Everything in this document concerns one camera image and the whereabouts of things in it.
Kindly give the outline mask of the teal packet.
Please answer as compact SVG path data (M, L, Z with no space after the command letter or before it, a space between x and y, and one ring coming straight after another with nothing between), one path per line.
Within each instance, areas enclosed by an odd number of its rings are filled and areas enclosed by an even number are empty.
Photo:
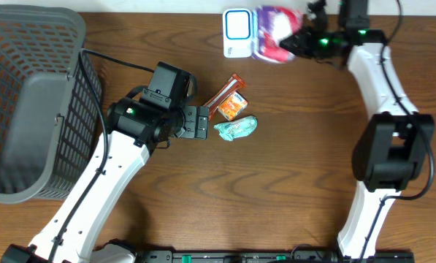
M233 141L237 138L247 137L252 134L258 126L257 118L249 115L236 121L218 123L214 129L218 131L219 136L225 141Z

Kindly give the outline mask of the small orange tissue pack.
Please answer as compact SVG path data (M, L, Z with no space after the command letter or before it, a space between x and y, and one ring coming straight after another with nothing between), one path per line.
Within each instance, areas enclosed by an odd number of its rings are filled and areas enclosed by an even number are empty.
M248 101L235 91L218 106L218 112L226 120L233 121L247 106Z

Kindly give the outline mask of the purple red snack bag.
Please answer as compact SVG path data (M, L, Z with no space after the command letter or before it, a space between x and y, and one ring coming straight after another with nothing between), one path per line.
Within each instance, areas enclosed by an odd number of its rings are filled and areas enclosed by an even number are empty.
M303 12L281 6L260 5L253 10L251 57L271 64L286 64L296 56L280 47L280 42L297 33Z

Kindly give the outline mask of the orange red snack bar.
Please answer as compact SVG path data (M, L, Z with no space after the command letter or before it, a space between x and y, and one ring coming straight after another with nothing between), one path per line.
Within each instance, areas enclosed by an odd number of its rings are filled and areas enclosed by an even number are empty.
M241 88L245 88L247 83L237 74L233 74L224 87L211 99L203 104L209 110L209 120L212 120L218 110L218 106L227 99L233 92L238 91Z

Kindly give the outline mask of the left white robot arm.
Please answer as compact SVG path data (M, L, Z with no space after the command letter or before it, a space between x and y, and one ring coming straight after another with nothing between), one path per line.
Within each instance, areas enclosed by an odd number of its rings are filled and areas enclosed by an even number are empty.
M112 131L100 137L88 166L58 212L28 246L10 245L2 262L134 262L119 240L94 246L121 194L170 137L205 139L209 110L184 102L167 107L124 97L110 107Z

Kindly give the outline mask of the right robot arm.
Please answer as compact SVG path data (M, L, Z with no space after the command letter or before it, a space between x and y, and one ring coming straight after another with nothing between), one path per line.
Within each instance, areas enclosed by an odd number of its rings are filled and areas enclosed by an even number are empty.
M356 191L336 248L322 262L412 262L412 255L378 253L375 245L392 205L430 190L435 177L435 122L409 100L391 61L390 35L370 26L367 1L341 1L337 30L329 31L325 1L307 4L311 24L279 42L300 58L330 64L340 57L354 76L368 124L351 157Z

